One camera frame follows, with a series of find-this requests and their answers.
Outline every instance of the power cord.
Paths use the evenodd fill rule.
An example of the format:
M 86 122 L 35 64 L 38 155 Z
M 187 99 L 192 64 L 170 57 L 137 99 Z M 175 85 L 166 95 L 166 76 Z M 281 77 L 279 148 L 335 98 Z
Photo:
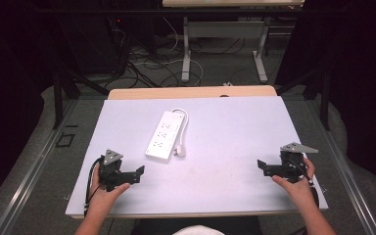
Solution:
M 182 126 L 181 133 L 179 134 L 179 144 L 176 146 L 176 148 L 173 151 L 174 151 L 175 156 L 185 157 L 186 152 L 183 146 L 183 136 L 185 132 L 185 127 L 188 124 L 189 117 L 188 117 L 188 113 L 182 109 L 176 108 L 176 109 L 171 110 L 172 113 L 177 112 L 177 111 L 185 114 L 185 118 L 184 118 L 185 122 L 184 122 L 184 125 Z
M 94 194 L 96 191 L 102 186 L 102 184 L 99 184 L 99 186 L 94 190 L 94 192 L 90 196 L 90 187 L 91 187 L 91 180 L 93 179 L 93 171 L 94 167 L 96 166 L 97 163 L 99 163 L 101 158 L 97 159 L 93 165 L 90 167 L 90 172 L 88 174 L 88 181 L 87 181 L 87 189 L 86 189 L 86 194 L 85 194 L 85 203 L 84 203 L 84 217 L 87 216 L 87 210 L 90 205 L 90 200 L 93 198 Z

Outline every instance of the table surface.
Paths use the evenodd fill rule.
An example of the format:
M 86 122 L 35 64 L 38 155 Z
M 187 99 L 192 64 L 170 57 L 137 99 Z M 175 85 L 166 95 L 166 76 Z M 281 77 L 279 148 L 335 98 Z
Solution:
M 305 0 L 164 0 L 165 7 L 299 6 Z
M 87 149 L 67 215 L 83 217 L 88 171 L 108 148 L 124 154 L 122 171 L 145 166 L 141 182 L 120 196 L 110 217 L 296 212 L 286 192 L 263 176 L 257 163 L 259 159 L 280 165 L 280 147 L 300 143 L 283 100 L 272 87 L 127 89 L 112 91 L 109 99 Z M 190 116 L 184 134 L 187 156 L 171 156 L 168 162 L 146 157 L 163 112 L 173 108 L 182 108 Z M 327 209 L 317 189 L 320 208 Z

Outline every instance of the hand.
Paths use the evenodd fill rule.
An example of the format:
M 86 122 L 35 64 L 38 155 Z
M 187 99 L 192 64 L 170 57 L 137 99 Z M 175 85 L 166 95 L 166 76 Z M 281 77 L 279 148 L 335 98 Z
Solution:
M 103 221 L 111 210 L 118 196 L 126 191 L 130 184 L 124 183 L 111 192 L 105 190 L 104 185 L 99 186 L 99 168 L 96 164 L 93 171 L 93 179 L 88 197 L 90 199 L 90 206 L 87 211 L 87 216 L 81 222 L 75 234 L 98 234 L 102 227 Z
M 315 166 L 307 158 L 304 158 L 304 163 L 307 167 L 307 176 L 309 176 L 309 178 L 312 179 L 313 174 L 315 172 Z M 307 182 L 307 179 L 305 177 L 300 179 L 296 183 L 291 183 L 277 175 L 274 175 L 272 179 L 274 182 L 276 182 L 278 185 L 282 186 L 282 188 L 286 190 L 292 202 L 295 204 L 299 211 L 303 207 L 316 205 L 309 188 L 309 183 Z
M 97 215 L 105 218 L 111 210 L 118 196 L 120 196 L 124 191 L 126 191 L 130 187 L 130 184 L 121 184 L 113 191 L 107 192 L 105 190 L 105 185 L 100 186 L 99 168 L 99 164 L 96 164 L 96 166 L 94 167 L 93 179 L 91 181 L 91 187 L 89 192 L 89 197 L 91 197 L 91 195 L 93 195 L 93 197 L 90 200 L 90 207 L 88 209 L 87 215 Z

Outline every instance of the gray carpet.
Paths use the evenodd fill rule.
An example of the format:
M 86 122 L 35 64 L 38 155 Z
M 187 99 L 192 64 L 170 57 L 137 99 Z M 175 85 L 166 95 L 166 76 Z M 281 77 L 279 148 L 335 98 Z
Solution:
M 197 50 L 200 49 L 199 45 L 201 45 L 200 51 L 202 52 L 206 50 L 221 52 L 235 40 L 232 38 L 199 39 L 196 42 L 198 44 L 192 44 L 192 46 L 193 49 Z M 244 48 L 233 55 L 193 54 L 192 59 L 198 61 L 204 72 L 201 84 L 203 86 L 215 86 L 222 85 L 223 82 L 227 81 L 232 82 L 234 85 L 259 84 L 251 55 L 251 50 L 256 49 L 254 47 L 255 43 L 254 40 L 247 40 Z M 284 44 L 279 45 L 279 48 L 270 49 L 269 56 L 263 58 L 266 73 L 269 77 L 269 84 L 274 83 L 285 48 Z M 232 51 L 236 51 L 236 48 L 240 48 L 240 44 L 236 44 Z M 181 55 L 177 55 L 176 52 L 167 52 L 166 49 L 164 49 L 164 53 L 169 55 L 173 53 L 178 59 L 181 58 Z M 143 61 L 143 59 L 138 59 L 134 63 Z M 192 72 L 197 75 L 202 73 L 200 67 L 195 63 L 191 65 Z M 143 66 L 138 66 L 138 68 L 141 68 L 142 72 L 157 83 L 160 83 L 170 76 L 170 71 L 180 71 L 181 63 L 168 65 L 167 68 L 169 70 L 149 70 Z M 103 79 L 101 76 L 93 78 L 97 80 Z M 164 82 L 164 85 L 175 84 L 175 81 L 175 78 L 169 78 Z M 196 82 L 197 80 L 193 74 L 192 80 L 186 85 L 192 86 Z M 132 79 L 117 80 L 108 84 L 108 88 L 123 88 L 132 83 Z M 73 134 L 71 145 L 57 148 L 55 147 L 57 143 L 54 143 L 54 148 L 49 152 L 48 161 L 45 162 L 45 167 L 43 167 L 33 190 L 28 195 L 20 213 L 16 214 L 15 219 L 13 219 L 13 226 L 7 230 L 10 234 L 72 234 L 80 222 L 80 220 L 75 220 L 65 215 L 68 201 L 64 197 L 72 191 L 103 104 L 102 99 L 105 97 L 98 96 L 97 93 L 88 87 L 82 85 L 79 87 L 83 96 L 79 101 L 71 103 L 72 112 L 70 112 L 70 115 L 67 116 L 67 121 L 58 130 L 56 138 L 56 140 L 60 140 L 63 132 L 64 135 Z M 330 210 L 324 211 L 324 214 L 339 234 L 364 234 L 364 228 L 359 221 L 351 198 L 331 160 L 331 151 L 319 130 L 316 117 L 310 113 L 308 103 L 302 99 L 300 93 L 301 89 L 297 87 L 285 94 L 284 100 L 302 142 L 320 151 L 319 154 L 312 154 L 309 157 L 316 165 L 316 175 L 319 182 L 328 190 L 325 193 L 325 197 Z M 48 89 L 42 95 L 46 101 L 46 107 L 41 120 L 7 180 L 0 188 L 0 219 L 11 204 L 11 200 L 16 195 L 28 170 L 34 161 L 42 156 L 41 151 L 53 133 L 51 129 L 54 120 L 52 89 Z M 332 128 L 331 133 L 340 150 L 345 154 L 345 127 L 339 118 L 339 113 L 333 107 L 329 117 Z M 62 139 L 58 144 L 66 144 L 66 141 L 68 142 L 68 139 Z M 376 177 L 356 165 L 351 163 L 350 165 L 353 177 L 366 199 L 366 204 L 376 219 Z M 107 234 L 111 222 L 110 219 L 106 220 L 101 234 Z M 133 224 L 133 219 L 117 219 L 113 223 L 111 234 L 129 234 Z M 291 213 L 261 216 L 260 224 L 264 234 L 289 234 L 302 227 L 303 221 L 298 214 Z

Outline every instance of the power strip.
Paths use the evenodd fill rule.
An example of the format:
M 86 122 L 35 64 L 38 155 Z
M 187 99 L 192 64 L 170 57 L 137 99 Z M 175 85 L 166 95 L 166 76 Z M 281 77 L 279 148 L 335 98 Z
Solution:
M 184 118 L 183 114 L 165 111 L 145 155 L 167 160 Z

